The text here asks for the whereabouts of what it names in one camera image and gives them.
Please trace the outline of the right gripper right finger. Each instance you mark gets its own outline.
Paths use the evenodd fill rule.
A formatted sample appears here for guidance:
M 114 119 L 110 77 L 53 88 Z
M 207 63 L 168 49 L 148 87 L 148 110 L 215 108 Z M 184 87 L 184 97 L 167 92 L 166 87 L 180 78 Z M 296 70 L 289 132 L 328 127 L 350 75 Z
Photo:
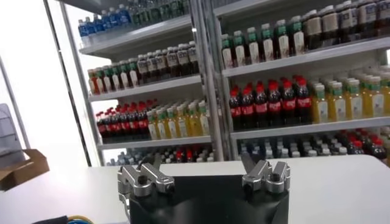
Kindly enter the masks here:
M 281 194 L 290 189 L 291 169 L 285 161 L 279 161 L 272 166 L 267 160 L 257 163 L 247 152 L 241 154 L 241 162 L 246 174 L 242 176 L 243 189 L 252 194 L 256 191 L 267 191 Z

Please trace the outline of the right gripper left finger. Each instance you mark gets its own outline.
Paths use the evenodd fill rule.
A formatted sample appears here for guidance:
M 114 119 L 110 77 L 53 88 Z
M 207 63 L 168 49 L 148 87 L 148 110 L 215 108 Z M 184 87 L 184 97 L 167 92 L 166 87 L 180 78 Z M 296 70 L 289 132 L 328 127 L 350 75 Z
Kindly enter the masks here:
M 145 157 L 134 168 L 132 165 L 121 166 L 118 170 L 118 194 L 127 197 L 147 197 L 155 189 L 161 194 L 173 194 L 175 180 L 160 171 L 161 155 Z

